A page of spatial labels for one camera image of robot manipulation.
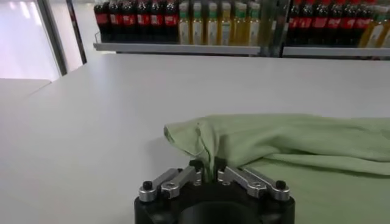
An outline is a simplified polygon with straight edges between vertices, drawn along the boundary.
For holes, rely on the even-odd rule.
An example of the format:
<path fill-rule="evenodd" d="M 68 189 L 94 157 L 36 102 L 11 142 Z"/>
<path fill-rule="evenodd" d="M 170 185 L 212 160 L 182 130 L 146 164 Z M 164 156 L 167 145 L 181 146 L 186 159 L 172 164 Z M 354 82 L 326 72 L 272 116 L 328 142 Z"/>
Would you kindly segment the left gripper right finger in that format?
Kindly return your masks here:
<path fill-rule="evenodd" d="M 215 158 L 214 169 L 216 178 L 222 183 L 235 182 L 240 185 L 246 193 L 254 198 L 261 198 L 268 194 L 277 201 L 288 201 L 290 199 L 290 189 L 283 180 L 273 179 L 259 173 L 253 169 L 239 169 L 227 165 L 227 161 L 222 158 Z"/>

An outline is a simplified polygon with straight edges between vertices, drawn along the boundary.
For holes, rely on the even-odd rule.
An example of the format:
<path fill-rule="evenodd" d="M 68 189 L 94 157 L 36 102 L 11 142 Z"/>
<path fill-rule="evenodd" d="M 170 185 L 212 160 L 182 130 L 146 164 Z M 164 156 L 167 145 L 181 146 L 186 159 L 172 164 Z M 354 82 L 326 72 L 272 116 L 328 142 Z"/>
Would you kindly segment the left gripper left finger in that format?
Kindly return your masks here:
<path fill-rule="evenodd" d="M 158 196 L 168 200 L 180 195 L 180 190 L 188 183 L 201 184 L 204 165 L 199 160 L 191 160 L 184 169 L 168 169 L 152 181 L 144 181 L 138 191 L 138 198 L 144 203 L 155 201 Z"/>

